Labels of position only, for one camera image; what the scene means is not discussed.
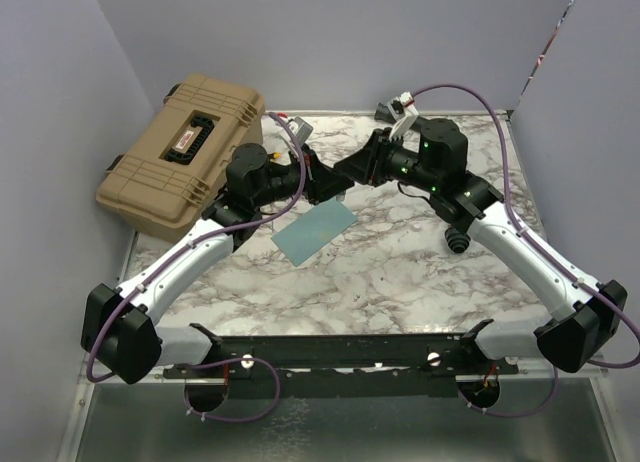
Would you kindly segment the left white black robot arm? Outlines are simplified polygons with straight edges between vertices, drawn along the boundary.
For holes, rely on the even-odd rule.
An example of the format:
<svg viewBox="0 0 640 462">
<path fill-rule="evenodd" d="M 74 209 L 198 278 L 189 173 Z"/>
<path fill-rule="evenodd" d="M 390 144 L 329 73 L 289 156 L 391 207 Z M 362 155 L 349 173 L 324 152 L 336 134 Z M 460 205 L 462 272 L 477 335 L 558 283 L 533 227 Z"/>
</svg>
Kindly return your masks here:
<svg viewBox="0 0 640 462">
<path fill-rule="evenodd" d="M 193 282 L 266 222 L 262 207 L 300 197 L 317 205 L 354 185 L 308 146 L 291 153 L 290 160 L 275 163 L 258 144 L 238 147 L 226 167 L 224 186 L 178 243 L 117 288 L 100 284 L 90 292 L 81 335 L 90 362 L 101 362 L 128 384 L 159 366 L 188 365 L 202 377 L 218 370 L 221 341 L 215 334 L 196 323 L 182 329 L 157 325 Z"/>
</svg>

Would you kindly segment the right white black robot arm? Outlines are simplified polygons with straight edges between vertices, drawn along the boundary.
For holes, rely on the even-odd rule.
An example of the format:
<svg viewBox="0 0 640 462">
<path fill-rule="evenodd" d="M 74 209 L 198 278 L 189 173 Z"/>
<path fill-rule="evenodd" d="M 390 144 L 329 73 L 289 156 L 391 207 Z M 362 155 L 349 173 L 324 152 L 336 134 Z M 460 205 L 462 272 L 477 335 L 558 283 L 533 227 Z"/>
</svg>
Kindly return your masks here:
<svg viewBox="0 0 640 462">
<path fill-rule="evenodd" d="M 335 170 L 373 187 L 397 181 L 428 192 L 437 216 L 497 256 L 545 306 L 548 318 L 478 324 L 459 349 L 461 365 L 481 373 L 506 357 L 544 358 L 578 372 L 615 334 L 627 292 L 601 283 L 550 247 L 519 218 L 503 195 L 467 168 L 468 139 L 449 119 L 423 123 L 419 148 L 404 148 L 390 129 L 376 129 Z"/>
</svg>

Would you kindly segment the teal paper envelope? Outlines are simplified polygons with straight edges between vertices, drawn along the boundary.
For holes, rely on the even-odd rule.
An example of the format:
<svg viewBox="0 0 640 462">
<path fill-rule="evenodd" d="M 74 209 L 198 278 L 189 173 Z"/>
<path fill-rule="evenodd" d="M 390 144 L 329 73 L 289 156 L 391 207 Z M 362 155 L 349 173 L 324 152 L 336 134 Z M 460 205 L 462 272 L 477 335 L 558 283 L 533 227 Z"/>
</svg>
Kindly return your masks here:
<svg viewBox="0 0 640 462">
<path fill-rule="evenodd" d="M 357 221 L 357 216 L 337 200 L 324 202 L 277 232 L 272 241 L 298 267 Z"/>
</svg>

